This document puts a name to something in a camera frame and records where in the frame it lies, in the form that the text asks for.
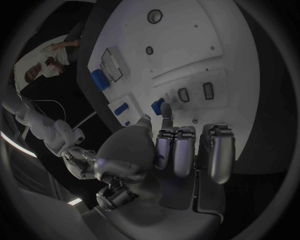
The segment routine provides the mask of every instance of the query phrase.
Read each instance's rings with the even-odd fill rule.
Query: circular hole
[[[146,53],[148,54],[148,55],[151,55],[151,54],[153,54],[153,48],[152,47],[150,47],[150,46],[147,46],[147,48],[146,48]]]
[[[151,10],[148,13],[148,22],[151,24],[157,24],[160,20],[162,20],[163,13],[157,9]]]

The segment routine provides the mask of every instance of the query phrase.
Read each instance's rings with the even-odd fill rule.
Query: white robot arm
[[[32,134],[44,141],[45,146],[57,157],[63,157],[67,169],[78,179],[94,179],[96,154],[86,151],[80,144],[85,135],[83,131],[71,127],[63,120],[54,121],[35,110],[32,103],[20,99],[15,90],[8,86],[2,106],[15,115],[15,119],[30,127]]]

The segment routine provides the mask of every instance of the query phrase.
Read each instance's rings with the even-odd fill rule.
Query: person
[[[31,83],[41,72],[46,78],[65,72],[65,66],[78,61],[81,36],[85,21],[80,21],[63,42],[46,46],[38,53],[38,62],[25,73],[25,81]]]

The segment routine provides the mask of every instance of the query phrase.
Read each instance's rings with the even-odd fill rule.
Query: dark floor
[[[83,2],[78,4],[77,7],[75,5],[74,7],[65,5],[55,11],[53,20],[46,21],[44,23],[45,28],[41,28],[41,33],[44,36],[42,38],[36,36],[36,39],[30,40],[22,54],[26,54],[45,41],[67,34],[69,31],[67,28],[71,29],[74,25],[73,23],[79,22],[82,16],[87,16],[91,7],[91,5],[85,5],[86,3]],[[285,17],[283,19],[285,21],[289,20],[289,17],[286,16],[290,16],[295,27],[300,22],[299,4],[296,0],[288,0],[284,4],[282,2],[273,3],[276,11],[284,13]],[[284,179],[285,172],[282,171],[288,169],[294,149],[295,129],[297,127],[292,85],[289,82],[286,67],[280,60],[278,52],[274,50],[274,46],[257,23],[252,21],[246,13],[244,14],[254,35],[259,54],[261,94],[250,139],[235,165],[234,171],[239,174],[234,174],[224,186],[226,191],[226,213],[224,222],[216,235],[216,240],[231,239],[241,232],[259,216],[272,200]],[[62,31],[60,28],[54,27],[59,24],[59,20],[66,22],[64,25],[68,27]],[[51,28],[51,31],[55,32],[58,30],[59,32],[55,34],[50,33],[49,30]],[[78,96],[76,94],[73,96],[69,95],[68,100],[61,99],[64,101],[63,105],[67,110],[67,122],[72,126],[80,122],[78,116],[73,115],[74,109],[70,108],[73,105],[72,100],[78,101],[78,99],[81,99],[83,102],[85,101],[80,96],[80,93],[78,94]],[[76,109],[84,112],[82,114],[83,118],[93,111],[88,104],[85,104],[82,103]],[[59,107],[56,109],[56,112],[50,111],[49,113],[54,114],[53,118],[62,118],[61,110]],[[80,146],[86,149],[97,150],[111,134],[97,115],[80,126],[80,128],[86,134],[86,140]],[[95,193],[102,187],[102,184],[97,180],[84,181],[74,178],[66,169],[62,159],[50,154],[43,142],[34,139],[30,134],[27,139],[28,144],[32,150],[41,156],[41,161],[53,177],[73,194],[82,198],[89,208],[95,206],[97,204]],[[265,239],[269,240],[275,237],[292,238],[292,234],[295,234],[297,230],[296,215],[299,212],[299,200],[298,192],[283,219]],[[8,224],[5,228],[10,231],[17,229],[17,227],[10,228],[9,226],[11,224]]]

